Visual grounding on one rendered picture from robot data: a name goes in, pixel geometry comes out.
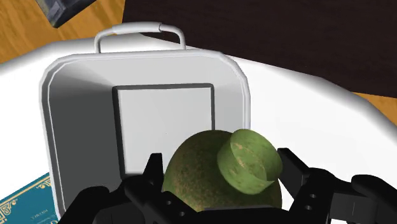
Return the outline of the dark brown rug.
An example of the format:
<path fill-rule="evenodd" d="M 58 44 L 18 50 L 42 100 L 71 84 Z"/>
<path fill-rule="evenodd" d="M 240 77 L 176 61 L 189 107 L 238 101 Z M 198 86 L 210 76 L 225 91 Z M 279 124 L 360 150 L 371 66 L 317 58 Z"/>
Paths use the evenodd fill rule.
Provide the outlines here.
<path fill-rule="evenodd" d="M 125 0 L 123 21 L 174 25 L 189 46 L 397 98 L 397 0 Z"/>

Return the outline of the dark grey block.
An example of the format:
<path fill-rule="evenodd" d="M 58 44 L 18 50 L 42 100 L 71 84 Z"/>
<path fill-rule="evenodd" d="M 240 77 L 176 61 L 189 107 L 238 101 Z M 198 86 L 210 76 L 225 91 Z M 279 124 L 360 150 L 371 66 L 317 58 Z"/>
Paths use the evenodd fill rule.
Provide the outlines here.
<path fill-rule="evenodd" d="M 59 28 L 96 0 L 35 0 L 50 25 Z"/>

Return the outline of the white round table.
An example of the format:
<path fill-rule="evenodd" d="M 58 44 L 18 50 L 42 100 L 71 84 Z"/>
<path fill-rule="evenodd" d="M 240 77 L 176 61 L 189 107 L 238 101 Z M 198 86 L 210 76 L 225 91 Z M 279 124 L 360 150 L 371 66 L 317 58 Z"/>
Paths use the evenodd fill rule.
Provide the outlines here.
<path fill-rule="evenodd" d="M 46 174 L 39 83 L 59 57 L 91 53 L 93 39 L 56 41 L 0 62 L 0 200 Z M 307 74 L 239 59 L 251 126 L 311 167 L 349 181 L 371 174 L 397 188 L 397 125 L 366 99 Z"/>

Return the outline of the teal book with gold trim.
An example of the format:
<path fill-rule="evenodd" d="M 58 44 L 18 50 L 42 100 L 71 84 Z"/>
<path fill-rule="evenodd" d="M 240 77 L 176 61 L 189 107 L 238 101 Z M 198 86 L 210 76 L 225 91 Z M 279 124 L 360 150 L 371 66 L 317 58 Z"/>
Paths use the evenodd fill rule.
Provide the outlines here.
<path fill-rule="evenodd" d="M 0 224 L 57 224 L 58 221 L 48 172 L 0 200 Z"/>

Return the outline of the green round vase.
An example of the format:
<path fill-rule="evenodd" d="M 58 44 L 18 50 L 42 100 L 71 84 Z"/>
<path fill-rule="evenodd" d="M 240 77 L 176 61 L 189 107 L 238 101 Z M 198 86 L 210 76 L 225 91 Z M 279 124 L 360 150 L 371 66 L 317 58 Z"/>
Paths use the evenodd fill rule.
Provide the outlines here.
<path fill-rule="evenodd" d="M 162 189 L 196 211 L 239 206 L 282 206 L 282 161 L 274 146 L 250 129 L 207 130 L 173 154 Z"/>

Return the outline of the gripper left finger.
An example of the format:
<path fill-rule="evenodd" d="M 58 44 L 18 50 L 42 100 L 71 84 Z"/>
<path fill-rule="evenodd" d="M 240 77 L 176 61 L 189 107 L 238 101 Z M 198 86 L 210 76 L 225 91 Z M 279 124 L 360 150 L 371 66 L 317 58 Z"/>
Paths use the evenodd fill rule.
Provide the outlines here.
<path fill-rule="evenodd" d="M 115 191 L 82 190 L 59 224 L 199 224 L 197 212 L 161 191 L 163 180 L 162 155 L 153 153 L 144 172 L 125 178 Z"/>

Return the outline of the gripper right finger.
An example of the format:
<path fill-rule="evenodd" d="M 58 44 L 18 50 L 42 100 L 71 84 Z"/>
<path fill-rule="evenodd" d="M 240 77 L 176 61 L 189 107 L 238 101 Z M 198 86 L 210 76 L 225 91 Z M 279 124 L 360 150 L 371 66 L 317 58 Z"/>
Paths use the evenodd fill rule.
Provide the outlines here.
<path fill-rule="evenodd" d="M 293 198 L 289 212 L 302 224 L 397 224 L 397 189 L 383 179 L 358 174 L 346 182 L 308 167 L 288 148 L 277 152 L 283 164 L 279 179 Z"/>

